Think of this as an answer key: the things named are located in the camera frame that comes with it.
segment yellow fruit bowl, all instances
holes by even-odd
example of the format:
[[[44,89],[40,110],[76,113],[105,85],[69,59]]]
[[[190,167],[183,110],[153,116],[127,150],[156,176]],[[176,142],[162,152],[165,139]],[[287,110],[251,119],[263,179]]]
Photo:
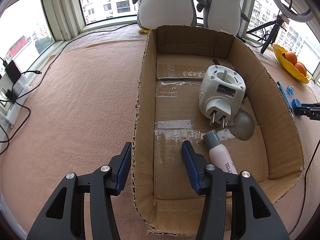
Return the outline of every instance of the yellow fruit bowl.
[[[273,53],[275,54],[277,60],[280,62],[281,66],[288,71],[294,78],[301,81],[302,83],[308,84],[311,80],[311,76],[307,72],[307,77],[300,73],[298,69],[294,67],[294,65],[287,61],[283,56],[282,53],[288,52],[283,47],[279,46],[278,44],[272,44]]]

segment pink carpet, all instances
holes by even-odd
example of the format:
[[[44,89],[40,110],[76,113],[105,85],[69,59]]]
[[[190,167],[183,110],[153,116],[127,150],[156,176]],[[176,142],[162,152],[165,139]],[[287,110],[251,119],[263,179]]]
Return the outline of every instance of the pink carpet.
[[[26,101],[31,116],[16,134],[9,149],[0,157],[1,192],[14,217],[29,231],[48,197],[68,172],[77,175],[93,172],[120,153],[126,141],[132,141],[140,65],[146,35],[138,34],[137,25],[111,33],[86,36],[68,46],[52,65],[42,85]],[[269,53],[263,63],[278,66]],[[268,68],[274,79],[288,75]],[[315,101],[307,86],[287,79],[303,103]],[[19,125],[27,111],[22,110]],[[313,153],[319,125],[298,118],[305,162]],[[320,155],[310,169],[307,204],[297,235],[308,222],[319,203]],[[303,196],[303,179],[275,204],[288,230],[297,221]],[[119,234],[128,240],[170,240],[174,236],[146,236],[147,226],[133,205],[131,175],[124,191],[113,197],[113,208]],[[87,240],[92,239],[88,201],[85,203]],[[226,232],[225,239],[230,238]]]

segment cardboard box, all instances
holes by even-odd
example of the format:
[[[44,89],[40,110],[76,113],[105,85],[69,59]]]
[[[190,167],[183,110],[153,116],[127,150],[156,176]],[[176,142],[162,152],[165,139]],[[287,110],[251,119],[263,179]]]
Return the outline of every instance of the cardboard box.
[[[207,161],[202,136],[218,126],[199,110],[199,88],[213,59],[237,69],[246,83],[241,107],[254,119],[248,141],[228,129],[219,132],[238,172],[247,170],[272,203],[299,180],[304,167],[292,114],[254,53],[232,35],[189,26],[161,26],[148,34],[141,66],[132,144],[132,182],[136,209],[152,233],[194,235],[204,196],[190,186],[181,144],[190,140]],[[225,229],[231,226],[227,198]]]

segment pink lotion bottle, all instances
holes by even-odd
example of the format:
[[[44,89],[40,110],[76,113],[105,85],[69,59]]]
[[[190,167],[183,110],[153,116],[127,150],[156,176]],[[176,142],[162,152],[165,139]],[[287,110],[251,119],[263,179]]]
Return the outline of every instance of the pink lotion bottle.
[[[215,130],[206,133],[204,141],[209,148],[209,158],[213,165],[219,167],[224,172],[238,174],[236,168],[231,160],[227,148],[221,144],[218,134]]]

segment tripod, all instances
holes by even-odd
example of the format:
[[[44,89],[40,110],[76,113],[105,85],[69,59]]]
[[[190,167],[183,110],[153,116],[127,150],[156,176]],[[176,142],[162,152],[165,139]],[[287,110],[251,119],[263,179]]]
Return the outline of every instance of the tripod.
[[[278,35],[280,27],[282,27],[282,24],[287,20],[288,20],[288,18],[285,15],[280,14],[280,15],[277,16],[276,20],[274,20],[272,22],[265,23],[265,24],[260,25],[260,26],[258,26],[256,28],[253,28],[252,30],[247,31],[247,34],[251,34],[251,35],[253,35],[255,37],[258,37],[261,40],[263,40],[263,38],[259,37],[258,35],[253,34],[253,32],[261,30],[262,28],[265,28],[265,27],[268,27],[268,26],[271,26],[271,25],[274,24],[274,26],[273,26],[273,28],[272,28],[272,30],[271,30],[266,42],[263,44],[262,49],[260,50],[261,54],[263,54],[265,52],[265,50],[267,49],[269,44],[272,44],[272,43],[274,43],[276,41],[276,37]]]

